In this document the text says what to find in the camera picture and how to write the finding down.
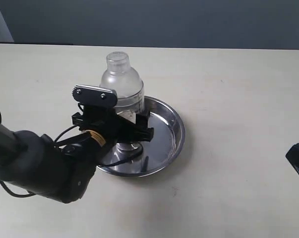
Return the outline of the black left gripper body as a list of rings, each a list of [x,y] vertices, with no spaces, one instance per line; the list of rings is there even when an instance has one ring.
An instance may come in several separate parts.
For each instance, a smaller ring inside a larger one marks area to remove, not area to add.
[[[71,143],[89,149],[111,149],[116,143],[139,141],[139,126],[117,115],[114,109],[79,103],[80,112],[72,115],[72,124],[80,134]]]

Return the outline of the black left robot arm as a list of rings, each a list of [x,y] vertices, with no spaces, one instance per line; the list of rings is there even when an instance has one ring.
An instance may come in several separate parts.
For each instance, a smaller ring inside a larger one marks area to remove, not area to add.
[[[103,159],[116,144],[153,139],[148,110],[130,122],[113,108],[82,103],[78,107],[72,124],[80,133],[67,139],[11,131],[2,124],[0,113],[0,185],[4,190],[12,184],[26,190],[24,198],[38,195],[74,202],[83,196],[96,169],[106,166]]]

